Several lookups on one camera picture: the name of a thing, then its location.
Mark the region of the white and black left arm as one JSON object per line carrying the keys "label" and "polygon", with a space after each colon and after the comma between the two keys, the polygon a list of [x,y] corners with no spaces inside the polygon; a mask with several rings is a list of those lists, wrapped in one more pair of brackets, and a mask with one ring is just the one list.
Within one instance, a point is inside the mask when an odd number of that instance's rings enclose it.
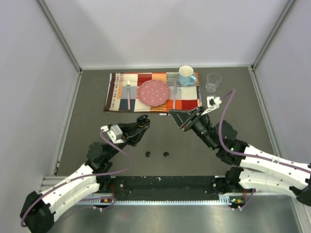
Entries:
{"label": "white and black left arm", "polygon": [[110,188],[108,178],[116,174],[110,171],[110,160],[119,152],[133,160],[123,149],[135,147],[149,128],[150,120],[146,116],[134,123],[102,126],[103,141],[90,144],[85,163],[58,184],[40,193],[33,191],[26,197],[20,212],[21,227],[32,233],[46,233],[79,201],[97,191],[106,192]]}

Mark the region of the glossy black charging case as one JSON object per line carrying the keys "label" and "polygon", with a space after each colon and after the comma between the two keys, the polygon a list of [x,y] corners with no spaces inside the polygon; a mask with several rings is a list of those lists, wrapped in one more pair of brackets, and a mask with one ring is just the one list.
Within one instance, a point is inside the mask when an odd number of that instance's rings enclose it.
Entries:
{"label": "glossy black charging case", "polygon": [[143,114],[137,118],[138,127],[143,128],[150,125],[150,119],[147,114]]}

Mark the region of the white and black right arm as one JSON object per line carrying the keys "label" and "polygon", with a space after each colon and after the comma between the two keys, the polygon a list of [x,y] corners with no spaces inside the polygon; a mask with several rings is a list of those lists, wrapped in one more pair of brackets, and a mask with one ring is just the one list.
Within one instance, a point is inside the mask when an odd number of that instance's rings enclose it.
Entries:
{"label": "white and black right arm", "polygon": [[213,126],[203,107],[190,111],[170,110],[178,127],[192,130],[231,169],[226,172],[224,192],[255,189],[281,193],[300,203],[311,204],[311,166],[266,153],[236,138],[226,121]]}

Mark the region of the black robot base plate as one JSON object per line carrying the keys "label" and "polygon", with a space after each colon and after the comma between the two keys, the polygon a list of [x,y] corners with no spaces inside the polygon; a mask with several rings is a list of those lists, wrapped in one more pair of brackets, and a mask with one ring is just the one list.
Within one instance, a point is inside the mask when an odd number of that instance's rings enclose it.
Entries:
{"label": "black robot base plate", "polygon": [[216,200],[219,194],[242,192],[214,176],[117,176],[109,187],[119,201]]}

